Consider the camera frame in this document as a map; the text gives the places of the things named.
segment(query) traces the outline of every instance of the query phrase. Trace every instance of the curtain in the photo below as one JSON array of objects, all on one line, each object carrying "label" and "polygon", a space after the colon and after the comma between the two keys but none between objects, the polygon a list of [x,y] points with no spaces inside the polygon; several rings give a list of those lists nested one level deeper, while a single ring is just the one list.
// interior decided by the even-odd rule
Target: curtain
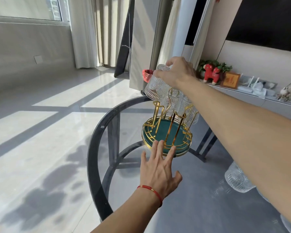
[{"label": "curtain", "polygon": [[94,0],[99,65],[116,66],[130,0]]},{"label": "curtain", "polygon": [[174,0],[171,8],[171,12],[169,15],[161,51],[159,53],[159,60],[157,65],[165,64],[167,60],[172,57],[172,50],[171,46],[174,45],[176,29],[177,29],[177,18],[179,15],[180,10],[180,3],[181,0]]},{"label": "curtain", "polygon": [[213,10],[213,6],[215,2],[216,0],[207,0],[202,18],[200,20],[200,23],[197,29],[197,33],[194,40],[193,51],[190,58],[190,62],[193,64],[193,68],[195,69],[197,69],[198,67],[198,64],[199,64],[199,61],[204,49],[207,32],[209,28],[209,23],[211,19],[211,14],[212,14],[212,10]]},{"label": "curtain", "polygon": [[70,25],[76,68],[98,66],[94,0],[69,0]]}]

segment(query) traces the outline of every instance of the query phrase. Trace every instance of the hand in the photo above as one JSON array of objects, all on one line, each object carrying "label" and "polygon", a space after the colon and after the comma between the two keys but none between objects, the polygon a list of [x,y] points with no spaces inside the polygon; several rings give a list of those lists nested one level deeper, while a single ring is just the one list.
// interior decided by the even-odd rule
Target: hand
[{"label": "hand", "polygon": [[171,162],[176,151],[173,146],[165,159],[163,159],[164,141],[154,141],[149,161],[146,160],[145,151],[141,154],[140,185],[152,187],[164,199],[173,192],[182,181],[179,171],[172,177]]},{"label": "hand", "polygon": [[192,77],[196,78],[195,70],[191,62],[186,62],[184,57],[172,57],[166,62],[172,68],[169,71],[155,70],[154,76],[161,78],[169,86],[180,90],[180,83],[186,82]]}]

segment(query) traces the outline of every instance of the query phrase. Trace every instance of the finger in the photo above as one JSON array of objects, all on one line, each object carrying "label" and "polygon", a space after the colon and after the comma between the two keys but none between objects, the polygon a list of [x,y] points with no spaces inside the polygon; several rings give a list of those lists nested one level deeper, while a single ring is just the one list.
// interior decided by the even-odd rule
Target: finger
[{"label": "finger", "polygon": [[153,75],[157,78],[164,78],[168,71],[154,70]]},{"label": "finger", "polygon": [[182,181],[182,175],[180,174],[179,171],[176,171],[176,175],[175,177],[173,178],[173,181],[176,185],[176,188],[178,187],[179,183]]},{"label": "finger", "polygon": [[173,156],[175,155],[175,152],[176,152],[176,147],[175,146],[171,147],[171,149],[169,150],[167,157],[165,159],[166,162],[171,164]]},{"label": "finger", "polygon": [[146,157],[145,157],[145,151],[141,153],[141,165],[144,165],[146,163]]},{"label": "finger", "polygon": [[156,158],[163,159],[163,149],[164,149],[164,141],[160,140],[159,145],[157,146]]},{"label": "finger", "polygon": [[153,141],[153,144],[152,144],[152,149],[151,149],[151,156],[150,156],[150,159],[155,159],[156,157],[156,152],[157,152],[157,145],[159,144],[158,141]]},{"label": "finger", "polygon": [[171,58],[166,62],[166,65],[167,65],[167,66],[171,66],[171,65],[173,65],[174,62],[175,62],[178,58],[180,58],[180,57],[178,57],[178,56],[171,57]]}]

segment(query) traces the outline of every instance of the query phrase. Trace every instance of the tabletop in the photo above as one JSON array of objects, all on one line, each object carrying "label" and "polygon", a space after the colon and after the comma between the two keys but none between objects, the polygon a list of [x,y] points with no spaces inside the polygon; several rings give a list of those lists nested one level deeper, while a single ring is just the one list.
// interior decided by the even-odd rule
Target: tabletop
[{"label": "tabletop", "polygon": [[[143,145],[141,130],[153,112],[149,98],[133,98],[110,110],[93,133],[87,170],[102,220],[119,208],[139,185],[141,152],[146,150],[147,157],[150,155]],[[199,146],[208,129],[200,116],[191,127],[193,149]],[[179,170],[183,180],[164,200],[145,232],[288,232],[280,213],[256,188],[240,193],[227,184],[224,173],[232,162],[220,141],[212,146],[206,162],[189,152],[174,158],[172,171]]]}]

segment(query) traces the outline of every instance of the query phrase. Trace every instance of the red horse figurine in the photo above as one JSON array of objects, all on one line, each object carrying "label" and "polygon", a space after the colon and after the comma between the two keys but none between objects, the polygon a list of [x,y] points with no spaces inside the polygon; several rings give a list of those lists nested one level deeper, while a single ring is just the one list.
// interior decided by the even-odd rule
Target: red horse figurine
[{"label": "red horse figurine", "polygon": [[212,84],[215,85],[220,79],[220,70],[216,67],[213,71],[213,66],[210,64],[204,65],[204,69],[206,70],[205,72],[205,78],[204,82],[206,83],[208,79],[212,78]]}]

